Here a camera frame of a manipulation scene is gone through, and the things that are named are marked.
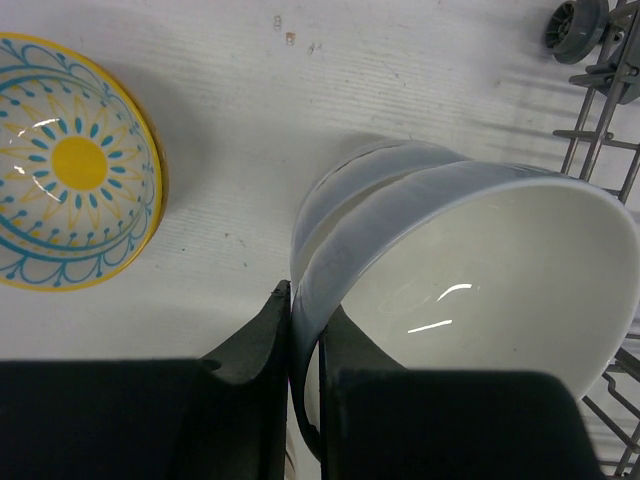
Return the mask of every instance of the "yellow and blue bowl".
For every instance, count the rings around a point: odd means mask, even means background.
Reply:
[[[155,233],[166,166],[146,116],[98,65],[0,33],[0,282],[76,290]]]

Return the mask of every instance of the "yellow rim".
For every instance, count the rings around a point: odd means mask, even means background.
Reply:
[[[156,135],[155,128],[153,127],[153,123],[151,123],[149,116],[147,113],[139,106],[137,102],[134,101],[133,97],[129,92],[121,85],[116,78],[108,73],[104,68],[100,67],[98,64],[93,62],[92,60],[86,58],[85,56],[74,52],[71,49],[63,47],[62,45],[58,45],[55,42],[51,42],[49,40],[44,40],[39,37],[34,37],[32,35],[25,35],[22,33],[3,33],[0,32],[0,36],[6,38],[12,38],[16,40],[25,40],[29,42],[33,42],[36,44],[44,45],[47,47],[54,48],[60,52],[65,53],[71,58],[75,58],[76,60],[86,64],[91,67],[97,74],[103,77],[105,81],[109,83],[109,85],[122,97],[122,100],[126,102],[127,106],[131,109],[133,114],[135,115],[138,123],[140,124],[147,143],[149,144],[149,148],[151,149],[151,155],[153,157],[154,166],[156,169],[156,185],[158,186],[158,195],[156,199],[156,209],[153,214],[153,218],[151,219],[151,225],[149,226],[149,231],[145,235],[143,241],[140,243],[135,252],[131,255],[126,262],[120,265],[118,268],[104,275],[103,277],[97,278],[95,280],[91,280],[90,282],[83,283],[82,285],[70,285],[70,286],[61,286],[61,287],[45,287],[45,286],[34,286],[28,285],[25,283],[17,283],[6,278],[0,277],[0,283],[4,283],[7,285],[11,285],[12,287],[18,287],[25,290],[35,290],[39,292],[69,292],[73,290],[81,290],[83,288],[91,287],[93,285],[97,285],[99,283],[105,282],[110,278],[114,277],[122,270],[131,265],[137,256],[142,252],[144,247],[149,243],[153,234],[158,230],[160,226],[160,221],[162,220],[162,216],[164,215],[164,211],[167,206],[168,199],[168,173],[167,173],[167,165],[164,149],[162,148],[162,144],[160,143],[158,136]]]

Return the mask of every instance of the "dishwasher rack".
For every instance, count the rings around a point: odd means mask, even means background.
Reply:
[[[630,103],[640,96],[640,0],[630,3],[619,0],[611,11],[606,0],[564,2],[549,21],[545,42],[556,60],[568,64],[577,63],[598,43],[602,44],[596,65],[588,66],[585,74],[569,79],[571,84],[587,89],[574,129],[556,130],[553,134],[569,140],[561,168],[561,172],[567,175],[578,144],[588,144],[579,174],[579,178],[587,182],[603,146],[634,152],[620,190],[607,189],[626,203],[640,169],[640,143],[614,139],[609,125],[619,104]],[[595,130],[590,131],[585,129],[585,125],[598,93],[604,94],[606,100]],[[625,344],[633,345],[630,342],[640,344],[640,334],[628,333]],[[589,396],[582,399],[586,407],[622,442],[619,460],[601,459],[601,467],[608,474],[607,478],[640,480],[640,399],[631,401],[619,390],[621,381],[640,384],[640,360],[629,349],[620,348],[602,377],[607,382],[608,395],[634,417],[636,426],[629,434]]]

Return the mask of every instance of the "gray wheel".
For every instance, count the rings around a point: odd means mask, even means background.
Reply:
[[[607,0],[564,2],[545,31],[545,44],[560,63],[574,64],[598,44],[609,23]]]

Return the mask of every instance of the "tabletop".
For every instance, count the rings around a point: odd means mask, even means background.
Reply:
[[[165,145],[171,186],[158,232],[116,278],[65,294],[0,285],[0,357],[215,348],[289,278],[314,179],[372,140],[559,170],[567,143],[551,132],[573,128],[584,90],[567,79],[588,64],[560,65],[541,46],[559,3],[5,0],[0,30],[77,50],[131,90]],[[617,138],[640,140],[637,113],[620,109]],[[603,150],[594,183],[619,188],[630,161]],[[640,209],[640,188],[629,206]]]

